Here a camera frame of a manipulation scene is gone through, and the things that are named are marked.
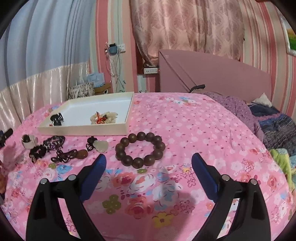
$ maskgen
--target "striped wallpaper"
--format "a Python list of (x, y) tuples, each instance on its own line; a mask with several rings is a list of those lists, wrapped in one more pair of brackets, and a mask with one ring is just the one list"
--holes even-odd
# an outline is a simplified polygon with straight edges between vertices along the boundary
[[(245, 25), (242, 60), (271, 75), (272, 103), (296, 120), (296, 59), (286, 54), (284, 33), (277, 9), (270, 2), (238, 0)], [(136, 49), (130, 19), (129, 0), (97, 0), (92, 12), (90, 31), (91, 69), (103, 72), (106, 82), (115, 80), (108, 73), (109, 62), (104, 54), (105, 43), (124, 43), (121, 54), (121, 75), (125, 91), (155, 90), (155, 77), (137, 75)]]

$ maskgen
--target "white pillow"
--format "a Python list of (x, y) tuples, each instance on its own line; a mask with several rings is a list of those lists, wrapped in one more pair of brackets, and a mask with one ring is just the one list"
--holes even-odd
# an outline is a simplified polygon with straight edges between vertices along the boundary
[(265, 93), (263, 93), (259, 98), (255, 99), (252, 102), (255, 104), (265, 105), (267, 107), (272, 107), (272, 103), (270, 102)]

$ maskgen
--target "power socket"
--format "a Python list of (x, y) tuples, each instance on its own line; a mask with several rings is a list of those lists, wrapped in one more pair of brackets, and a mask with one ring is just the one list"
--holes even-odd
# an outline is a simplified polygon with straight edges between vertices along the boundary
[(125, 52), (126, 51), (126, 45), (125, 44), (119, 44), (118, 48), (121, 49), (120, 53)]
[(144, 74), (158, 74), (158, 68), (144, 68)]

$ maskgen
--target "pink headboard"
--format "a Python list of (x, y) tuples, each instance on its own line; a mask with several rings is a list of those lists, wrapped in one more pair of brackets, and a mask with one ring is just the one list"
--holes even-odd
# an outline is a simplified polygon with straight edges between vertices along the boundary
[(271, 99), (270, 75), (242, 62), (213, 54), (160, 50), (160, 91), (188, 93), (205, 84), (205, 90), (236, 96), (247, 102), (263, 93)]

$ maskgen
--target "pink floral bedsheet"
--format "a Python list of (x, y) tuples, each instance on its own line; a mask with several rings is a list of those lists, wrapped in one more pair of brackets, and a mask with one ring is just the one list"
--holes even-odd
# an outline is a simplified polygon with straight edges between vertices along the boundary
[[(98, 156), (91, 151), (85, 160), (56, 165), (50, 161), (51, 152), (31, 163), (21, 136), (33, 134), (39, 142), (48, 138), (39, 135), (37, 127), (55, 108), (44, 107), (29, 116), (0, 151), (8, 175), (1, 208), (23, 238), (39, 181), (44, 177), (64, 180)], [(184, 93), (135, 94), (132, 113), (130, 132), (160, 135), (166, 150), (153, 166), (136, 170), (115, 158), (114, 148), (122, 136), (98, 137), (109, 142), (107, 169), (84, 206), (106, 240), (191, 241), (214, 206), (192, 170), (191, 156), (196, 152), (221, 174), (245, 182), (257, 179), (268, 208), (272, 240), (283, 230), (294, 210), (285, 176), (259, 139), (232, 113), (205, 95)], [(64, 150), (85, 148), (86, 140), (66, 137)], [(135, 158), (152, 150), (151, 143), (137, 141), (126, 152)], [(69, 232), (77, 236), (65, 203), (60, 203)], [(237, 204), (234, 200), (220, 236), (228, 232)]]

